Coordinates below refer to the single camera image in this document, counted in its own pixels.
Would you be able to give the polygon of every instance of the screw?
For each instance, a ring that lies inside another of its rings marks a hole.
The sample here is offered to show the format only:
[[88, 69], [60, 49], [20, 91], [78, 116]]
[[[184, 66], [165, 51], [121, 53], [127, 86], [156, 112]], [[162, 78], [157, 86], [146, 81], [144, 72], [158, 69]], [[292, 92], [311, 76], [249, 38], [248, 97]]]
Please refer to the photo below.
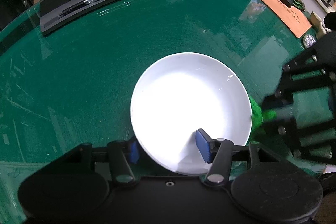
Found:
[[294, 151], [293, 151], [293, 157], [294, 157], [294, 158], [299, 158], [299, 157], [301, 157], [301, 152], [300, 152], [300, 150], [294, 150]]
[[167, 181], [166, 182], [166, 186], [168, 186], [168, 187], [172, 187], [174, 185], [175, 185], [175, 183], [173, 181]]
[[286, 129], [284, 127], [278, 127], [278, 132], [281, 136], [286, 134]]
[[276, 90], [275, 91], [275, 93], [274, 93], [274, 96], [275, 96], [275, 98], [279, 98], [279, 97], [281, 97], [281, 90]]
[[336, 74], [333, 71], [329, 73], [329, 77], [332, 80], [332, 82], [336, 82]]
[[286, 64], [286, 65], [284, 65], [284, 66], [282, 67], [282, 69], [283, 69], [284, 71], [289, 71], [291, 68], [290, 68], [290, 66], [289, 66], [288, 64]]
[[207, 180], [212, 183], [221, 183], [224, 180], [224, 177], [220, 174], [212, 174], [207, 177]]
[[129, 183], [133, 180], [133, 177], [130, 175], [118, 175], [115, 179], [120, 183]]

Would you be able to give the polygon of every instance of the green table surface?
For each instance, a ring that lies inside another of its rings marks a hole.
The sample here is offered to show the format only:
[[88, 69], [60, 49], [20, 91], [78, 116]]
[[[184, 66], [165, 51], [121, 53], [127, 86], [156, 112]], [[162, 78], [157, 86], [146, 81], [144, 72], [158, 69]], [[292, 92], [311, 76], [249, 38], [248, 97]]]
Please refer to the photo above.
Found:
[[[2, 224], [25, 219], [16, 195], [28, 175], [80, 143], [105, 146], [133, 135], [132, 91], [156, 60], [176, 52], [210, 55], [260, 103], [274, 92], [282, 64], [303, 50], [260, 0], [120, 0], [47, 37], [38, 10], [31, 7], [0, 33]], [[327, 89], [298, 93], [290, 112], [299, 125], [327, 119], [327, 96]], [[307, 170], [324, 168], [294, 160], [279, 136], [253, 139]], [[134, 168], [163, 172], [154, 163]]]

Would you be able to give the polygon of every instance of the blue gripper pad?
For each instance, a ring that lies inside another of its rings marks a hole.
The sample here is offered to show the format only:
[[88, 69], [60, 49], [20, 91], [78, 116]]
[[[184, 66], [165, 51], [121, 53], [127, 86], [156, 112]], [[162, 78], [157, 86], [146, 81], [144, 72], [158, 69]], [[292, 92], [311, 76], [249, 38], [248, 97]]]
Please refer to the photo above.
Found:
[[195, 140], [198, 150], [201, 152], [201, 155], [206, 163], [211, 163], [212, 160], [210, 158], [210, 145], [205, 137], [200, 132], [202, 129], [196, 130]]
[[138, 146], [137, 146], [137, 142], [134, 141], [130, 145], [130, 153], [128, 155], [128, 161], [130, 163], [136, 164], [138, 160], [139, 160]]

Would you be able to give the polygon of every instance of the white bowl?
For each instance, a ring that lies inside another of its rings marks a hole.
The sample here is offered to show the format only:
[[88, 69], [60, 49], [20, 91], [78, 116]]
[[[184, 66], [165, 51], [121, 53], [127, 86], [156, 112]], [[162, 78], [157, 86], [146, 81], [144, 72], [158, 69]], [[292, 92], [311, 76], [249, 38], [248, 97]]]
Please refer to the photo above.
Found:
[[139, 78], [131, 99], [135, 136], [159, 165], [184, 175], [202, 175], [204, 162], [194, 132], [245, 145], [251, 132], [251, 104], [235, 75], [220, 61], [181, 52], [161, 58]]

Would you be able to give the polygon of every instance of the glass table top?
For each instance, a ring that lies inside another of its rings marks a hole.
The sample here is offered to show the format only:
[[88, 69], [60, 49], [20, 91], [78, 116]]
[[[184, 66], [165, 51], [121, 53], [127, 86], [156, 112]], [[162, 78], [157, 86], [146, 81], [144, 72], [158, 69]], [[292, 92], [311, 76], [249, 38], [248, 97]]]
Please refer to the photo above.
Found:
[[[260, 0], [119, 0], [41, 35], [35, 5], [0, 32], [0, 223], [25, 216], [21, 181], [83, 142], [133, 136], [130, 99], [148, 66], [176, 52], [210, 55], [231, 68], [258, 103], [274, 92], [282, 64], [303, 50]], [[331, 117], [328, 90], [295, 95], [299, 125]], [[252, 137], [298, 166], [279, 136]], [[149, 163], [139, 174], [159, 174]]]

